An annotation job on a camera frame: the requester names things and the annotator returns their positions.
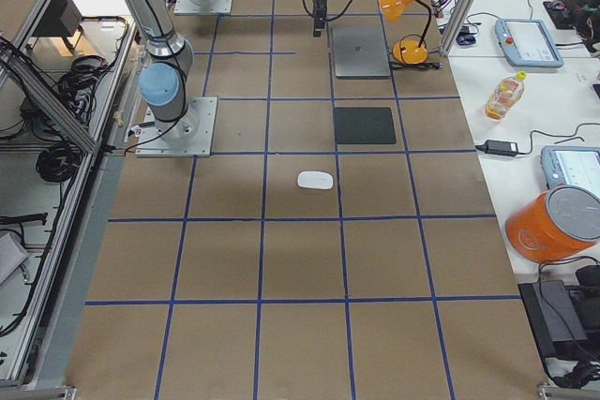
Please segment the blue teach pendant far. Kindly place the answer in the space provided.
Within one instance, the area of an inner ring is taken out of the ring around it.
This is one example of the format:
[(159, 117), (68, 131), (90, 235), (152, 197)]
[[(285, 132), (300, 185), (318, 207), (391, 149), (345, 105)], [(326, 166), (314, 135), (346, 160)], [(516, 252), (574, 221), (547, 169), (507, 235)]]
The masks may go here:
[(540, 20), (499, 19), (494, 26), (502, 53), (513, 67), (559, 68), (563, 59)]

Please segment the blue teach pendant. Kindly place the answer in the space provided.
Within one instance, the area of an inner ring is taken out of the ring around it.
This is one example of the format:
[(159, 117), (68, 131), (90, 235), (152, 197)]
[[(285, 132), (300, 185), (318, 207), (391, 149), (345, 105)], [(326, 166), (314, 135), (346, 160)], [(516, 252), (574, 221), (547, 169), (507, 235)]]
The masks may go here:
[(499, 19), (494, 26), (502, 53), (513, 67), (559, 68), (563, 59), (540, 20)]
[(573, 185), (599, 196), (598, 147), (545, 146), (540, 162), (548, 188)]

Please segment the blue teach pendant near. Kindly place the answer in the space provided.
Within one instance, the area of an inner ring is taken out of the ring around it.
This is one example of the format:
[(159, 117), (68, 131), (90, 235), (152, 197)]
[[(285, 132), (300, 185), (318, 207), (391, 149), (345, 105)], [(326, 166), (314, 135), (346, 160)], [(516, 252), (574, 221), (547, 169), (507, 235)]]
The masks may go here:
[(548, 188), (573, 185), (599, 196), (598, 147), (545, 146), (540, 162)]

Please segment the silver laptop notebook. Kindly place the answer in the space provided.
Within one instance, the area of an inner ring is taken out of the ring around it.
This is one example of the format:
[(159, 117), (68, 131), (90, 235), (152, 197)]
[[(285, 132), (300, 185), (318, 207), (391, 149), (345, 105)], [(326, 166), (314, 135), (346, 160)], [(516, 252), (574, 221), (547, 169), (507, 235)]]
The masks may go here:
[(388, 79), (390, 68), (383, 31), (375, 25), (333, 28), (335, 75), (338, 79)]

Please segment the white computer mouse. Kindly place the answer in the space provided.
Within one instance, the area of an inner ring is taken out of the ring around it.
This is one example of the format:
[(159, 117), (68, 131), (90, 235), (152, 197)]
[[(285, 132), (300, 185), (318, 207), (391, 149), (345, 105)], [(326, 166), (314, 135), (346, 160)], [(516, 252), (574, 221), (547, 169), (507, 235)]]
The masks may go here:
[(304, 170), (297, 175), (296, 183), (301, 188), (329, 190), (333, 188), (333, 176), (328, 172)]

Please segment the orange bucket grey lid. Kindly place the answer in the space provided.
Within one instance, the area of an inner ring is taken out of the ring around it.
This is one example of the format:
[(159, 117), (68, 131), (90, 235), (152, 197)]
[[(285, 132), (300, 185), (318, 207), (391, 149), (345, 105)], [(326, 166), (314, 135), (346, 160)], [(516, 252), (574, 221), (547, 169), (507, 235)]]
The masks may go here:
[(505, 222), (511, 246), (524, 258), (565, 259), (599, 243), (599, 198), (574, 185), (558, 185)]

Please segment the orange desk lamp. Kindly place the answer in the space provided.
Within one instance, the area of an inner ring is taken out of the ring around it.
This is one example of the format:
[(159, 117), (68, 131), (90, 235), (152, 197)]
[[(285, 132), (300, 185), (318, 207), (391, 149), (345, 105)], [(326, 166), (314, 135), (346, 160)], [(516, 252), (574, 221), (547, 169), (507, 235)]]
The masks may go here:
[(416, 2), (427, 11), (424, 30), (418, 35), (418, 39), (410, 39), (410, 35), (407, 35), (397, 41), (392, 48), (396, 62), (408, 66), (424, 64), (428, 59), (426, 36), (432, 22), (431, 7), (422, 0), (378, 0), (380, 11), (389, 22), (397, 22), (412, 2)]

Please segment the black power adapter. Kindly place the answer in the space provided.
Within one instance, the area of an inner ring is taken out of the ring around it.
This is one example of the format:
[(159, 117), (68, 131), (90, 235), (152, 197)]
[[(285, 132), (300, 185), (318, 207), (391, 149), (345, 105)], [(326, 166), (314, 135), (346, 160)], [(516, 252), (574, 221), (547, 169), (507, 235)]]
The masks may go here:
[(519, 154), (518, 145), (511, 141), (486, 140), (478, 146), (478, 149), (485, 154), (495, 156), (517, 156)]

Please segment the yellow drink bottle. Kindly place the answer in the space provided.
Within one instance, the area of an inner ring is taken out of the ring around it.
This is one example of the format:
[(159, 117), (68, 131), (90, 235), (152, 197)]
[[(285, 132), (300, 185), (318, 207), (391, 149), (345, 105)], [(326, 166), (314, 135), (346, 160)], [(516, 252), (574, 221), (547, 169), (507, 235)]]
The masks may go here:
[(494, 120), (502, 120), (508, 111), (521, 99), (528, 74), (519, 71), (502, 79), (494, 89), (485, 106), (485, 114)]

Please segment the black mousepad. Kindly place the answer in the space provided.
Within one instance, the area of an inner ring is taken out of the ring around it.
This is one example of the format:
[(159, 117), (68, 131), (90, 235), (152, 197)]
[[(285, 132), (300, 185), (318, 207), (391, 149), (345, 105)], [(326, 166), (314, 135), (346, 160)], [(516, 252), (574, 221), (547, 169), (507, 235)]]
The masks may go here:
[(335, 107), (336, 144), (396, 144), (389, 107)]

